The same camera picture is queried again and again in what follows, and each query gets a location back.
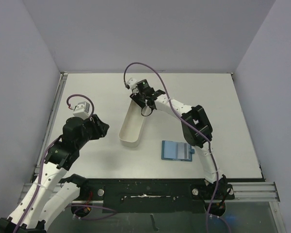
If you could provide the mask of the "blue card holder wallet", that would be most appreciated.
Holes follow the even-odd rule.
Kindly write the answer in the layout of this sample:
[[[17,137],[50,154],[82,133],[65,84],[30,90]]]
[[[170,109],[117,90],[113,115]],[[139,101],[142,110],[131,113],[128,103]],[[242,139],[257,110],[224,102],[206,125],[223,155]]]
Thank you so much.
[[[162,147],[161,147],[161,159],[162,160],[170,160],[170,161],[184,161],[184,160],[179,160],[177,159],[177,145],[179,142],[175,141],[162,141]],[[191,146],[190,149],[190,154],[191,154],[191,160],[189,161],[184,161],[184,162],[191,162],[192,155],[195,154],[194,148]]]

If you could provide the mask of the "silver VIP credit card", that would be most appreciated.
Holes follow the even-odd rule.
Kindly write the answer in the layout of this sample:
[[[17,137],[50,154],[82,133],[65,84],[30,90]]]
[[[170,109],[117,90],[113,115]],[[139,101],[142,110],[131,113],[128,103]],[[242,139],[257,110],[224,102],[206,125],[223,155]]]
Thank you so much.
[[[187,143],[178,143],[177,145],[177,159],[189,161],[191,160],[190,154],[191,146]]]

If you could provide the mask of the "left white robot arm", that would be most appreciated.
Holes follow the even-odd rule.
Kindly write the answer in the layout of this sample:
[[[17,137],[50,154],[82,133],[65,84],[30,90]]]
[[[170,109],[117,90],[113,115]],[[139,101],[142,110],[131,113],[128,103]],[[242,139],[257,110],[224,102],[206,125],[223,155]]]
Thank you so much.
[[[7,218],[0,218],[0,233],[45,233],[72,200],[86,198],[88,179],[76,174],[55,196],[51,194],[79,158],[84,145],[105,137],[109,127],[96,114],[86,119],[69,118],[63,133],[47,147],[39,174],[21,203]]]

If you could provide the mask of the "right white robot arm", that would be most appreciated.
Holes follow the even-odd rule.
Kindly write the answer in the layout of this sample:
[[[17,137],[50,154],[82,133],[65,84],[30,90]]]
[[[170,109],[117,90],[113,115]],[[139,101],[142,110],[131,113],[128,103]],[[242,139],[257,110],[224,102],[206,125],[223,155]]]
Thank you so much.
[[[154,90],[146,79],[138,81],[131,78],[124,85],[131,91],[129,97],[142,109],[159,110],[180,120],[184,139],[197,152],[205,180],[209,183],[206,186],[207,195],[213,199],[220,195],[233,195],[232,187],[227,184],[212,154],[213,128],[204,108],[183,104],[171,98],[167,90]]]

